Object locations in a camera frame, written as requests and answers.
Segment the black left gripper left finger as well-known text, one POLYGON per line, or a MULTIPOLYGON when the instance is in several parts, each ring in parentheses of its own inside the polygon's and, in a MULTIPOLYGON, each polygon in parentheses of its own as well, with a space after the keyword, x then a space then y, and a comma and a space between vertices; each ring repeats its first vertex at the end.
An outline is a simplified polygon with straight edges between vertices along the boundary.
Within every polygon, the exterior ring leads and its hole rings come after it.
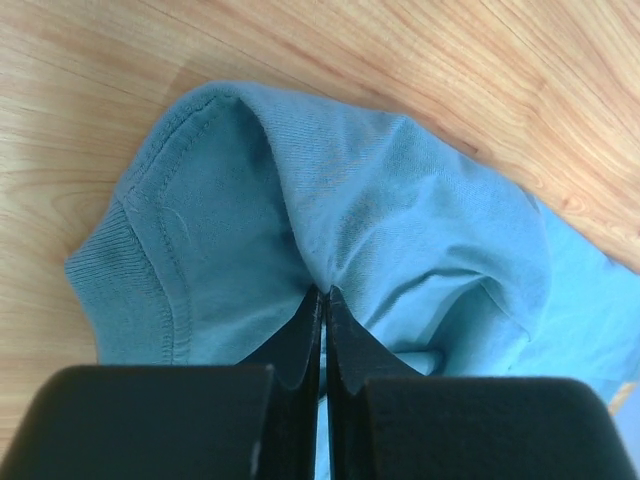
POLYGON ((310 479, 321 294, 233 366, 75 366, 32 401, 5 479, 310 479))

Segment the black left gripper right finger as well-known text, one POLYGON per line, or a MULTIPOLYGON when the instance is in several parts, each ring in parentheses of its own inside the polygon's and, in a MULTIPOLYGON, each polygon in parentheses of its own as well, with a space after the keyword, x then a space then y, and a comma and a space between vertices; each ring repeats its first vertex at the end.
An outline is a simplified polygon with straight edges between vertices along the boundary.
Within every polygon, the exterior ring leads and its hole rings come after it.
POLYGON ((599 397, 560 378, 425 376, 326 300, 335 479, 629 479, 599 397))

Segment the blue grey t shirt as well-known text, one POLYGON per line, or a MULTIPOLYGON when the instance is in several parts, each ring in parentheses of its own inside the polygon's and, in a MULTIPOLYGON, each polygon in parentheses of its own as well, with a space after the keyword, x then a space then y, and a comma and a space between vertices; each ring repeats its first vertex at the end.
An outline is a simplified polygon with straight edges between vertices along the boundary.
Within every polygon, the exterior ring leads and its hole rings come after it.
POLYGON ((316 453, 331 475, 326 300, 425 376, 639 371, 639 277, 408 117, 209 83, 155 125, 65 265, 97 366, 233 366, 321 294, 316 453))

